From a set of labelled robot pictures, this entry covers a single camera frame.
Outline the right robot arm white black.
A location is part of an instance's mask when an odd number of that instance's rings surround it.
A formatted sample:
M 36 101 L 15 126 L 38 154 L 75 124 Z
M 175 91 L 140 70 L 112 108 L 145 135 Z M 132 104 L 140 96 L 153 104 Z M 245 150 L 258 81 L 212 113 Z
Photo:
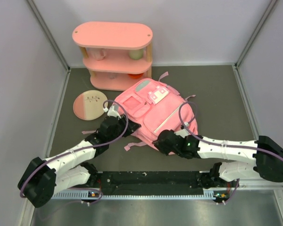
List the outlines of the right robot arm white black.
M 163 154 L 182 158 L 222 159 L 210 170 L 211 182 L 222 186 L 242 178 L 283 182 L 283 149 L 270 137 L 258 140 L 227 141 L 190 134 L 187 130 L 164 130 L 153 145 Z

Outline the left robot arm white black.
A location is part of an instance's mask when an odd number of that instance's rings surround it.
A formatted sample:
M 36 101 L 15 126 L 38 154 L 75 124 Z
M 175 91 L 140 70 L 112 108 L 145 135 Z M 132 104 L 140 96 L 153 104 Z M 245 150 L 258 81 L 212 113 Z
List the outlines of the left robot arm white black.
M 39 208 L 60 191 L 75 186 L 94 186 L 98 171 L 88 160 L 101 155 L 111 143 L 133 134 L 140 127 L 125 115 L 107 116 L 96 131 L 90 132 L 74 147 L 50 158 L 32 159 L 17 185 L 20 196 Z

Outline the pink school backpack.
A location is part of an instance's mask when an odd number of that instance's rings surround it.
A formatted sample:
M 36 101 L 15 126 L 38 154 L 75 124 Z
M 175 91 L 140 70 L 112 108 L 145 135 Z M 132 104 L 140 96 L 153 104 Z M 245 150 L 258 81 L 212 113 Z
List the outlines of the pink school backpack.
M 178 131 L 183 125 L 189 132 L 198 133 L 195 114 L 187 99 L 173 87 L 150 78 L 140 80 L 115 98 L 112 105 L 118 105 L 120 115 L 141 124 L 131 136 L 139 143 L 128 143 L 124 149 L 133 146 L 150 146 L 164 130 Z

